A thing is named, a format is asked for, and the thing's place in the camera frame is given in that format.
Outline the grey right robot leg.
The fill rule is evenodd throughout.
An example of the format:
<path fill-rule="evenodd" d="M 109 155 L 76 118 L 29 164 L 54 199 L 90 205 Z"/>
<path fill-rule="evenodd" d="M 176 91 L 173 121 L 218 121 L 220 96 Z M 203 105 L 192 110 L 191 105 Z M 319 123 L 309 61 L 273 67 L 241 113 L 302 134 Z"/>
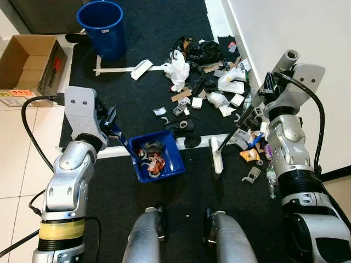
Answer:
<path fill-rule="evenodd" d="M 203 242 L 214 245 L 217 263 L 258 263 L 243 228 L 222 210 L 206 209 Z"/>

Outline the orange snack wrapper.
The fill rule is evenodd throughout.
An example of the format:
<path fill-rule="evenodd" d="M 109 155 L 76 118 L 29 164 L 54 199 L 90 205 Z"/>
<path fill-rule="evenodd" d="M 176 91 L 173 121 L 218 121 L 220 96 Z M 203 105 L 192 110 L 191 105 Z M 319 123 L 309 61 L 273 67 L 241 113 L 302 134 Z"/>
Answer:
<path fill-rule="evenodd" d="M 151 178 L 160 177 L 163 167 L 165 167 L 165 160 L 160 153 L 148 153 L 148 166 L 147 171 Z"/>

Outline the white-headed black-handled broom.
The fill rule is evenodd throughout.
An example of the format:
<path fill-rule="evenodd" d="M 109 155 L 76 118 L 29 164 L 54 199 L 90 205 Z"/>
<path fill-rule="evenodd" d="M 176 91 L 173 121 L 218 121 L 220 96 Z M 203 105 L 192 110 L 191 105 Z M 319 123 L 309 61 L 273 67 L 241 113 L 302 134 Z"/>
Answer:
<path fill-rule="evenodd" d="M 281 72 L 281 87 L 282 87 L 282 92 L 281 96 L 283 95 L 283 92 L 288 84 L 294 84 L 298 86 L 301 90 L 306 91 L 308 88 L 304 85 L 301 84 L 299 81 L 291 78 L 293 75 L 293 66 L 296 65 L 298 62 L 298 58 L 300 57 L 298 51 L 294 49 L 288 49 L 286 52 L 281 56 L 279 61 L 276 63 L 274 66 L 273 70 L 271 70 L 271 73 L 273 72 Z M 248 119 L 249 116 L 252 116 L 255 110 L 257 108 L 262 108 L 262 113 L 263 116 L 268 119 L 269 121 L 274 121 L 276 119 L 282 118 L 283 116 L 295 116 L 296 113 L 299 112 L 297 108 L 293 107 L 284 107 L 282 105 L 282 99 L 278 98 L 278 103 L 279 107 L 272 108 L 271 110 L 264 110 L 264 105 L 263 105 L 263 84 L 261 85 L 260 88 L 254 89 L 249 93 L 249 104 L 246 106 L 245 111 L 243 115 L 241 115 L 240 118 L 238 118 L 237 121 L 235 121 L 235 127 L 233 131 L 228 133 L 223 142 L 219 142 L 218 138 L 213 136 L 208 139 L 209 142 L 209 148 L 211 150 L 211 155 L 212 155 L 212 160 L 213 160 L 213 167 L 214 167 L 214 174 L 215 178 L 219 178 L 219 176 L 222 174 L 224 171 L 224 162 L 222 159 L 222 150 L 225 147 L 225 145 L 228 144 L 228 142 L 231 140 L 231 138 L 235 137 L 237 135 L 238 129 L 244 124 L 244 121 Z"/>

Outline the crumpled black plastic bag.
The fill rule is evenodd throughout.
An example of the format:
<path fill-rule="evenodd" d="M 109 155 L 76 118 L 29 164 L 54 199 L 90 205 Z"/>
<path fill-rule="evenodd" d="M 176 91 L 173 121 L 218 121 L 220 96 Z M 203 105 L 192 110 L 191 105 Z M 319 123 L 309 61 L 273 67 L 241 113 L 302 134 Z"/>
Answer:
<path fill-rule="evenodd" d="M 185 60 L 198 65 L 220 62 L 224 57 L 217 42 L 191 42 L 185 51 Z"/>

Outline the yellow wrapper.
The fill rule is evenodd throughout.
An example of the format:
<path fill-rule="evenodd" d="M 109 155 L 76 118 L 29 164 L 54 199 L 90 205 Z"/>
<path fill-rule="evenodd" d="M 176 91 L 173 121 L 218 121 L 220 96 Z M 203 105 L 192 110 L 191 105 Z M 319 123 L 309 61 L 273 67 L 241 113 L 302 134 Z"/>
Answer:
<path fill-rule="evenodd" d="M 239 156 L 243 158 L 244 161 L 256 161 L 256 163 L 261 163 L 262 160 L 260 158 L 259 152 L 255 148 L 251 148 L 250 150 L 241 151 Z"/>

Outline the grey left robot leg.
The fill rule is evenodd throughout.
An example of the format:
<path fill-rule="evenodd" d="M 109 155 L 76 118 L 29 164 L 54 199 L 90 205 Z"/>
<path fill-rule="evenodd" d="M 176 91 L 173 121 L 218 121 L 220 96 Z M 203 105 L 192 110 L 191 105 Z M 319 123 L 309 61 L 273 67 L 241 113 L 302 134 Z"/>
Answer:
<path fill-rule="evenodd" d="M 160 242 L 164 237 L 161 210 L 147 207 L 134 222 L 121 263 L 160 263 Z"/>

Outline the grey metal door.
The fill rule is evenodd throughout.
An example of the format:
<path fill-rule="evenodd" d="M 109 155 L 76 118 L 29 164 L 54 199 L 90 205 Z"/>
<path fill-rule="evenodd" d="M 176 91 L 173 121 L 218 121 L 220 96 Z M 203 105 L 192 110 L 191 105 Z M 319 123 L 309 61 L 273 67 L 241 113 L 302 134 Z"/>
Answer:
<path fill-rule="evenodd" d="M 80 32 L 83 0 L 0 0 L 0 10 L 19 33 L 59 35 Z"/>

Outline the small white rectangular box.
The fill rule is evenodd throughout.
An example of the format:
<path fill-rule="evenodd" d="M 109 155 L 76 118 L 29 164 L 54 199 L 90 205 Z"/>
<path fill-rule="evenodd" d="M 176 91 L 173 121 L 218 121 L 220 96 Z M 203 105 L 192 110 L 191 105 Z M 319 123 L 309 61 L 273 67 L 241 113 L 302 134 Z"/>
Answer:
<path fill-rule="evenodd" d="M 131 72 L 130 72 L 131 78 L 133 78 L 134 81 L 137 81 L 140 77 L 142 77 L 142 75 L 145 72 L 148 72 L 151 69 L 152 66 L 153 66 L 153 63 L 150 60 L 148 60 L 148 59 L 140 61 L 131 70 Z"/>

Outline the grey robot leg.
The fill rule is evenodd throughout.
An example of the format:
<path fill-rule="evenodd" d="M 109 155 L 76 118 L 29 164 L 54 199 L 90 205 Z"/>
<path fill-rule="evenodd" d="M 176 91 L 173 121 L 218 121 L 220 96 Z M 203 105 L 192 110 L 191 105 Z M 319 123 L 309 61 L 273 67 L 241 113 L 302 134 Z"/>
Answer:
<path fill-rule="evenodd" d="M 160 263 L 160 242 L 164 237 L 161 210 L 147 207 L 134 222 L 121 263 Z"/>
<path fill-rule="evenodd" d="M 203 242 L 214 245 L 217 263 L 258 263 L 243 228 L 222 210 L 206 209 Z"/>

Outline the open brown cardboard box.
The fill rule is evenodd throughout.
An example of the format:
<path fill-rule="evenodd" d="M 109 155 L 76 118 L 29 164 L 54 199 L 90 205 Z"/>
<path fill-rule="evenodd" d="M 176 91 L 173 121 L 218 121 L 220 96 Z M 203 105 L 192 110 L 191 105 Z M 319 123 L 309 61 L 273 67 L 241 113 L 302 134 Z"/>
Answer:
<path fill-rule="evenodd" d="M 51 35 L 15 35 L 0 56 L 0 105 L 21 107 L 60 89 L 67 55 Z"/>

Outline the white tape strip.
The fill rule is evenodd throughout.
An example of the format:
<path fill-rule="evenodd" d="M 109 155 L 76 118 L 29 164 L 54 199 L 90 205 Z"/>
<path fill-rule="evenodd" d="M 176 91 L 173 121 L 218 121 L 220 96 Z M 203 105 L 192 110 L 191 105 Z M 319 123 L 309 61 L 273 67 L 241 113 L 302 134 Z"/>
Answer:
<path fill-rule="evenodd" d="M 122 67 L 122 68 L 102 68 L 102 58 L 98 56 L 96 58 L 95 68 L 93 72 L 96 77 L 101 73 L 120 73 L 120 72 L 131 72 L 133 67 Z M 149 71 L 162 71 L 163 67 L 153 65 Z"/>

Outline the clear plastic bottle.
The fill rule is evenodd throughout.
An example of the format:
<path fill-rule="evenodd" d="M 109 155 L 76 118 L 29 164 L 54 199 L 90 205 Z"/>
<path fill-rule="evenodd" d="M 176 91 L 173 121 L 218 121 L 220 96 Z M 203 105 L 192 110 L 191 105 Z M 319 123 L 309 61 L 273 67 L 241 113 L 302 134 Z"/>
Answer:
<path fill-rule="evenodd" d="M 266 169 L 266 178 L 268 181 L 268 191 L 269 191 L 269 197 L 271 200 L 276 200 L 276 192 L 278 188 L 278 176 L 274 172 L 273 167 L 268 167 Z"/>

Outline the small black flat object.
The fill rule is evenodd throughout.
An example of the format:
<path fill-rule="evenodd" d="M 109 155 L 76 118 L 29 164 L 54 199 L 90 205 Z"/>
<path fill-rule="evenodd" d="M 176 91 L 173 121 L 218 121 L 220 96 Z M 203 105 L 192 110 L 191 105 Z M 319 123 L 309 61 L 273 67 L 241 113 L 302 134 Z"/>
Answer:
<path fill-rule="evenodd" d="M 83 44 L 90 44 L 91 40 L 90 37 L 84 35 L 83 33 L 66 33 L 65 35 L 66 42 L 69 43 L 83 43 Z"/>

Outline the blue long-handled dustpan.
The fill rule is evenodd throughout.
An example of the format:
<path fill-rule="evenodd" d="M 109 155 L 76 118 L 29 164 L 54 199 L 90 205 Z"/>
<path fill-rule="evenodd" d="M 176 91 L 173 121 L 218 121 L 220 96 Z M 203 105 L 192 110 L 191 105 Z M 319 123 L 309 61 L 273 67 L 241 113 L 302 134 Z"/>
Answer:
<path fill-rule="evenodd" d="M 131 156 L 137 178 L 142 183 L 174 177 L 186 171 L 176 139 L 171 131 L 163 130 L 130 139 L 126 139 L 122 135 L 122 138 L 118 138 L 118 140 Z M 150 177 L 147 171 L 148 153 L 160 153 L 165 160 L 165 167 L 163 167 L 160 177 Z"/>

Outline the brown cardboard piece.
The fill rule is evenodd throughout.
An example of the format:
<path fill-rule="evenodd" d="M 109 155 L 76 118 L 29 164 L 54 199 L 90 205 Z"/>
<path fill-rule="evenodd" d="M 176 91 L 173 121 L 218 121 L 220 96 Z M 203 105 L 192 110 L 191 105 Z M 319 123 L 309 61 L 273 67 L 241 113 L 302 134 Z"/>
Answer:
<path fill-rule="evenodd" d="M 172 102 L 178 102 L 179 100 L 181 100 L 182 98 L 187 98 L 191 96 L 191 90 L 190 89 L 184 89 L 182 92 L 173 95 L 171 97 L 171 101 Z"/>

